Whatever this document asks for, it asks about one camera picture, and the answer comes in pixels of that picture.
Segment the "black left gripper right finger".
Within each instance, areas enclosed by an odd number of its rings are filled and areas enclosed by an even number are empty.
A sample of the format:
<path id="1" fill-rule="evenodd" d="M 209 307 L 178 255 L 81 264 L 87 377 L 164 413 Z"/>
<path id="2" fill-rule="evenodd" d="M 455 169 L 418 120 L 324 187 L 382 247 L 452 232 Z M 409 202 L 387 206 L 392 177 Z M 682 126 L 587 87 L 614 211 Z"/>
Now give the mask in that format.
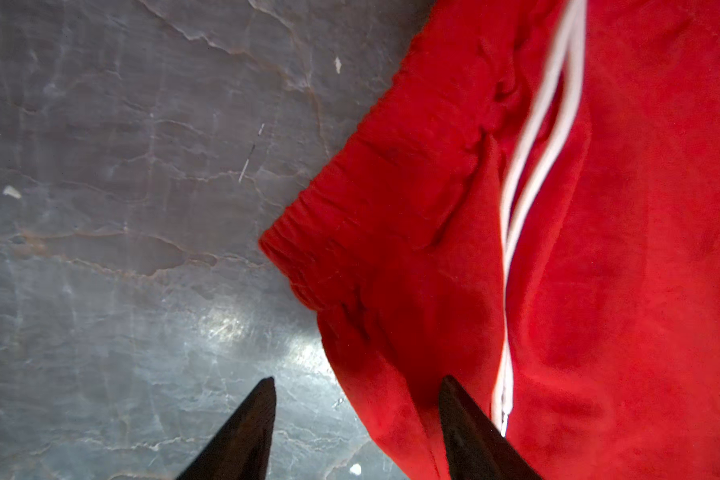
<path id="1" fill-rule="evenodd" d="M 452 376 L 441 382 L 438 407 L 452 479 L 542 479 Z"/>

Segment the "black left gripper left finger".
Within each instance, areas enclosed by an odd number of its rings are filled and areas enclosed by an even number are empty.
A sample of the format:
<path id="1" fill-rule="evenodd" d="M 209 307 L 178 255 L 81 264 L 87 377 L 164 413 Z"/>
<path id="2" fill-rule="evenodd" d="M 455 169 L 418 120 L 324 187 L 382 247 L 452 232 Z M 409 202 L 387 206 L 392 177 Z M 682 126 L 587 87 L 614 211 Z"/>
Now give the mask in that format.
<path id="1" fill-rule="evenodd" d="M 273 377 L 257 383 L 177 480 L 264 480 L 276 418 Z"/>

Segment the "red shorts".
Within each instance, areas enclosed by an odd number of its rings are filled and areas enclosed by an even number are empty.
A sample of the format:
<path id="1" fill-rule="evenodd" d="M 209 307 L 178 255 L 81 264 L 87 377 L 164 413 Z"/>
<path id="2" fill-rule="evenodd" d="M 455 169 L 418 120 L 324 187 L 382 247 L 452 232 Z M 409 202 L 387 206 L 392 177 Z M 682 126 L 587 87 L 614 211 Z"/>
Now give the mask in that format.
<path id="1" fill-rule="evenodd" d="M 720 479 L 720 1 L 439 1 L 262 235 L 375 443 L 452 376 L 546 479 Z"/>

